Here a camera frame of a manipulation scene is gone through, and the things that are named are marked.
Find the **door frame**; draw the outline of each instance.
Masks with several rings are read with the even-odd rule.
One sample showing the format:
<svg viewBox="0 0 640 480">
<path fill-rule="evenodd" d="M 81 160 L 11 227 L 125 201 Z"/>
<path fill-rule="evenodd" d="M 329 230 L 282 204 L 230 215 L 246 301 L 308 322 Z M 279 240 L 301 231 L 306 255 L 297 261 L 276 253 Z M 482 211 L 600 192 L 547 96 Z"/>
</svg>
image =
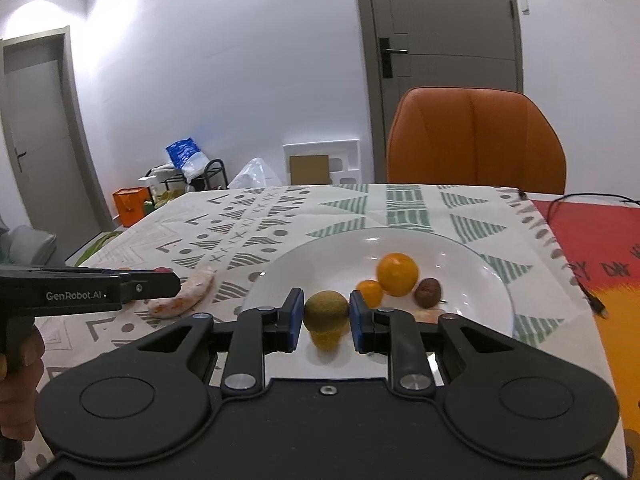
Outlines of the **door frame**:
<svg viewBox="0 0 640 480">
<path fill-rule="evenodd" d="M 102 187 L 98 181 L 94 162 L 92 160 L 89 145 L 86 140 L 86 134 L 84 132 L 84 125 L 82 124 L 82 115 L 80 113 L 78 93 L 76 91 L 76 78 L 74 75 L 73 59 L 71 54 L 71 27 L 68 25 L 63 28 L 55 28 L 53 30 L 46 30 L 45 32 L 11 38 L 9 40 L 0 40 L 0 121 L 2 123 L 2 129 L 4 130 L 7 155 L 11 162 L 11 167 L 14 171 L 14 177 L 17 184 L 20 169 L 15 156 L 15 146 L 11 127 L 5 113 L 7 88 L 6 78 L 4 76 L 4 49 L 8 46 L 19 43 L 37 43 L 39 40 L 48 40 L 57 36 L 62 38 L 62 66 L 60 69 L 62 103 L 68 121 L 69 136 L 71 138 L 71 145 L 74 150 L 76 162 L 78 163 L 78 169 L 80 170 L 82 184 L 86 190 L 86 194 L 98 226 L 102 231 L 112 231 L 115 228 L 115 224 L 111 218 L 109 208 L 107 207 L 107 203 L 104 199 L 104 194 L 102 193 Z"/>
<path fill-rule="evenodd" d="M 369 119 L 371 124 L 371 144 L 373 148 L 373 171 L 375 182 L 386 182 L 386 142 L 385 123 L 382 104 L 382 74 L 380 72 L 380 53 L 374 20 L 373 1 L 357 0 L 362 32 L 362 52 L 369 94 Z M 510 0 L 513 17 L 513 35 L 515 41 L 516 88 L 524 93 L 522 69 L 522 33 L 518 0 Z"/>
</svg>

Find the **patterned tablecloth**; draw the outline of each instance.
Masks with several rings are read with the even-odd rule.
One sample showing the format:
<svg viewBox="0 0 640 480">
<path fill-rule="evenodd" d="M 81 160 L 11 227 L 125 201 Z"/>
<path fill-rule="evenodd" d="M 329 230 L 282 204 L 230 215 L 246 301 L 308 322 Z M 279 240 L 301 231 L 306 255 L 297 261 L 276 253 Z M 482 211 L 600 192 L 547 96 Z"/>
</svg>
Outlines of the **patterned tablecloth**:
<svg viewBox="0 0 640 480">
<path fill-rule="evenodd" d="M 513 336 L 612 383 L 588 304 L 536 207 L 516 189 L 470 186 L 290 186 L 189 193 L 155 211 L 91 257 L 89 267 L 171 267 L 186 278 L 216 266 L 197 306 L 216 320 L 238 315 L 242 299 L 277 257 L 313 238 L 368 227 L 435 232 L 468 245 L 496 270 L 515 304 Z M 122 312 L 38 320 L 50 378 L 171 323 L 144 306 Z M 216 370 L 212 384 L 220 380 Z M 50 457 L 40 436 L 22 468 Z M 620 425 L 605 459 L 626 460 Z"/>
</svg>

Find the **gray sofa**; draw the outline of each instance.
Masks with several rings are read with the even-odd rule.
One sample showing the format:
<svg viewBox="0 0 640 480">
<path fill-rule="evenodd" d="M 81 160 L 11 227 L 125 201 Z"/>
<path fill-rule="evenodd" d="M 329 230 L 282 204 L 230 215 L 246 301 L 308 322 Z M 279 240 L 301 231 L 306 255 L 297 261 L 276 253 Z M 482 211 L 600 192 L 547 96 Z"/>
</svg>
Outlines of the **gray sofa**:
<svg viewBox="0 0 640 480">
<path fill-rule="evenodd" d="M 1 218 L 0 263 L 65 267 L 56 251 L 56 235 L 26 225 L 9 230 Z"/>
</svg>

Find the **white plate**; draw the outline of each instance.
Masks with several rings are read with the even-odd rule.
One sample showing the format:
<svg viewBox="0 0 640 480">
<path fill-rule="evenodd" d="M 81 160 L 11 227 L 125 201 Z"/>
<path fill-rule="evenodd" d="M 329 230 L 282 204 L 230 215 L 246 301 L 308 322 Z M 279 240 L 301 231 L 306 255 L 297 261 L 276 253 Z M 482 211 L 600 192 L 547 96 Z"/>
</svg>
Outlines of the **white plate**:
<svg viewBox="0 0 640 480">
<path fill-rule="evenodd" d="M 321 290 L 336 290 L 349 299 L 358 282 L 376 279 L 376 265 L 389 253 L 412 257 L 420 267 L 420 280 L 439 280 L 447 301 L 440 308 L 511 336 L 513 303 L 496 272 L 477 253 L 450 238 L 408 229 L 348 231 L 298 246 L 269 265 L 242 309 L 281 306 L 295 286 L 302 288 L 305 299 Z M 411 294 L 403 298 L 385 295 L 380 306 L 418 310 Z M 296 351 L 265 357 L 265 372 L 267 378 L 386 377 L 386 357 L 357 354 L 350 333 L 343 336 L 335 352 L 318 351 L 303 325 Z"/>
</svg>

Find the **white plastic bag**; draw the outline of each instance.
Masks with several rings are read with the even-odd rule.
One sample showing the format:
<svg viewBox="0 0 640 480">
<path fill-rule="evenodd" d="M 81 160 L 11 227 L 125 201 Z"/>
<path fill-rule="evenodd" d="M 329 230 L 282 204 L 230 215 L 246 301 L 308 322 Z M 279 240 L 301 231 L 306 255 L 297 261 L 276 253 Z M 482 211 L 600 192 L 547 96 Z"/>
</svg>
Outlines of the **white plastic bag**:
<svg viewBox="0 0 640 480">
<path fill-rule="evenodd" d="M 182 171 L 187 184 L 200 176 L 209 163 L 209 157 L 200 151 L 191 137 L 177 140 L 171 146 L 167 146 L 166 151 L 174 166 Z"/>
<path fill-rule="evenodd" d="M 229 183 L 229 189 L 282 186 L 282 182 L 261 158 L 252 158 Z"/>
</svg>

